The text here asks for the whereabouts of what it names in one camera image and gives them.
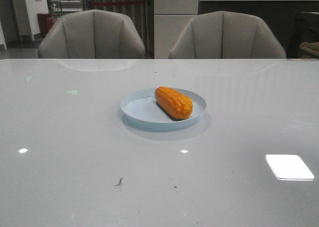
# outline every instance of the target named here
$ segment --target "stain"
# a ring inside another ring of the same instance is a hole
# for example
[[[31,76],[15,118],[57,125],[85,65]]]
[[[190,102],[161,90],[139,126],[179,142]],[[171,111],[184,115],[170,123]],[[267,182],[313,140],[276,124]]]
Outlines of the stain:
[[[120,178],[119,182],[118,182],[115,186],[120,186],[120,185],[122,184],[122,179],[123,179],[123,178],[124,178],[124,177]]]

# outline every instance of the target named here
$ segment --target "floor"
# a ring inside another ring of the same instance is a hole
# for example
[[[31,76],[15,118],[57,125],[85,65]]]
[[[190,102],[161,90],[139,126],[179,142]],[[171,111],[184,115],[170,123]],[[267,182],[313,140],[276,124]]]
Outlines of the floor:
[[[0,51],[0,59],[38,58],[41,40],[14,41],[6,44],[7,50]]]

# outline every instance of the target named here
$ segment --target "upholstered chair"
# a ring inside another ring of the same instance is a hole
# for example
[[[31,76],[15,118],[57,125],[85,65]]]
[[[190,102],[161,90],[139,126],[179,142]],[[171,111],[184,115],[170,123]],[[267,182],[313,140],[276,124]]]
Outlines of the upholstered chair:
[[[62,16],[38,48],[39,58],[144,58],[132,20],[120,13],[88,10]]]
[[[286,52],[261,18],[216,11],[191,19],[169,58],[286,58]]]

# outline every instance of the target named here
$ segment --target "plate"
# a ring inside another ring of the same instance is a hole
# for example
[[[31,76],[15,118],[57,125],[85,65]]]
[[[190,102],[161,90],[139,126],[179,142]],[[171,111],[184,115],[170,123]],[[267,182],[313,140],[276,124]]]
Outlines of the plate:
[[[156,88],[134,92],[121,101],[124,116],[133,124],[148,130],[168,131],[181,129],[195,124],[206,108],[205,100],[194,92],[174,88],[193,101],[193,112],[186,120],[172,120],[156,103]]]

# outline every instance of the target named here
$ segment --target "yellow corn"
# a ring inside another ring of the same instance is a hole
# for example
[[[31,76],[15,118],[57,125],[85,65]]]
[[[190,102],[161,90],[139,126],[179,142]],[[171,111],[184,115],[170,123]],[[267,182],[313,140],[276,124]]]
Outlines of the yellow corn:
[[[155,90],[157,103],[176,119],[187,119],[193,112],[193,102],[184,94],[172,88],[161,86]]]

